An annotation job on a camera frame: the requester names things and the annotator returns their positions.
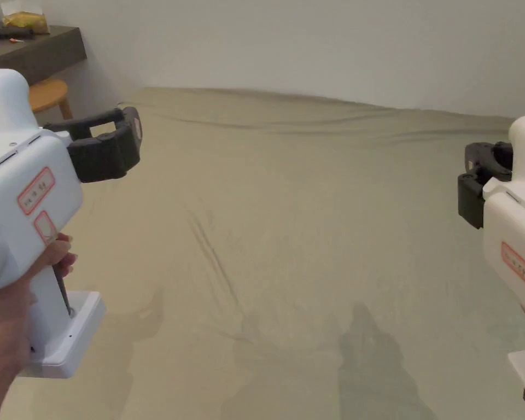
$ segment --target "black object on shelf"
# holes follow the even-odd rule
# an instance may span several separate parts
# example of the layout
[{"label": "black object on shelf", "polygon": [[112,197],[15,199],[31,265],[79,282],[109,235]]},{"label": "black object on shelf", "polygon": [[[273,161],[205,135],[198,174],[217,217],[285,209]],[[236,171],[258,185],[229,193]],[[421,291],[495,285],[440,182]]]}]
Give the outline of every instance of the black object on shelf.
[{"label": "black object on shelf", "polygon": [[33,39],[35,38],[35,32],[31,28],[16,27],[16,26],[4,26],[0,27],[0,40],[1,39]]}]

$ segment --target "gripper handle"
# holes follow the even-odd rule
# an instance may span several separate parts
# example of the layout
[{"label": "gripper handle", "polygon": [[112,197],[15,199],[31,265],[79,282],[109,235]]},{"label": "gripper handle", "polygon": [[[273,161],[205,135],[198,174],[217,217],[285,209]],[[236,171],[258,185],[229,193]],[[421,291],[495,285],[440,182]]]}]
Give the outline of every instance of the gripper handle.
[{"label": "gripper handle", "polygon": [[54,353],[71,322],[53,267],[49,266],[31,280],[32,303],[29,308],[31,358]]}]

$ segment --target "bed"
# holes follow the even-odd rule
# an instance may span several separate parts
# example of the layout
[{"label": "bed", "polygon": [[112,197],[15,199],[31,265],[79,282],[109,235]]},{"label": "bed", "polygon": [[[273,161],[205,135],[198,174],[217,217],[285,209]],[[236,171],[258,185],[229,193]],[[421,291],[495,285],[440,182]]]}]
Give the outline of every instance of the bed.
[{"label": "bed", "polygon": [[142,162],[84,186],[72,289],[108,311],[75,378],[2,419],[525,419],[525,317],[457,214],[511,120],[144,89]]}]

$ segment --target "human hand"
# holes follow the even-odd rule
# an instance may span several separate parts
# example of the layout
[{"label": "human hand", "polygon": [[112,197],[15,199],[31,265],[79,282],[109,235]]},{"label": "human hand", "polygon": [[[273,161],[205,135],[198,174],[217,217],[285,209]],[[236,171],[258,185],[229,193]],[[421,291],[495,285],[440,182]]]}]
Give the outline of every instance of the human hand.
[{"label": "human hand", "polygon": [[30,344],[27,316],[31,305],[31,279],[49,265],[59,265],[62,277],[72,271],[77,255],[71,254],[72,238],[59,234],[18,281],[0,289],[0,407],[15,376],[27,363]]}]

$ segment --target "white wall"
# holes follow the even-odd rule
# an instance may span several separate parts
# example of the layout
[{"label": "white wall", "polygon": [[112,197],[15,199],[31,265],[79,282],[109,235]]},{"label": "white wall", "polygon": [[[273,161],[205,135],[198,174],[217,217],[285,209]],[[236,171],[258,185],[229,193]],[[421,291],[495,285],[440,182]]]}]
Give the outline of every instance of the white wall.
[{"label": "white wall", "polygon": [[67,77],[73,91],[94,97],[92,107],[155,85],[525,113],[525,0],[44,0],[44,7],[51,23],[84,34],[89,63]]}]

